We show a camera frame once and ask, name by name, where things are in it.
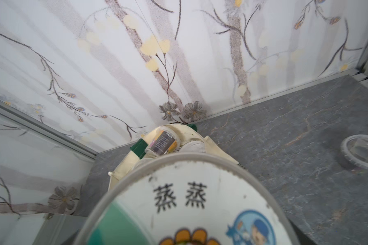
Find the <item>clear purple label seed jar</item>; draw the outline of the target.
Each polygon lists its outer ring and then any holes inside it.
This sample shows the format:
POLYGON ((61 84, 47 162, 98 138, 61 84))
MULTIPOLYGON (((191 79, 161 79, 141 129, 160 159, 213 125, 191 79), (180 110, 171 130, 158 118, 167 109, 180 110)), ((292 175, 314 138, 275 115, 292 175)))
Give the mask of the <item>clear purple label seed jar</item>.
POLYGON ((368 135, 357 134, 345 138, 340 150, 351 171, 359 173, 368 170, 368 135))

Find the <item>white cartoon label seed jar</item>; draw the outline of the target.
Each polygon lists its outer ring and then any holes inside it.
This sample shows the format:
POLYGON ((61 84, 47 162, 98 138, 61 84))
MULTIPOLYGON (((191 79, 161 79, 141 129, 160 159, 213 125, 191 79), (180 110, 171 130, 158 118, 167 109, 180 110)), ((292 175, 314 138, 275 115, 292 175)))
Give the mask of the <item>white cartoon label seed jar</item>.
POLYGON ((201 153, 137 167, 98 203, 77 245, 297 245, 282 209, 247 170, 201 153))

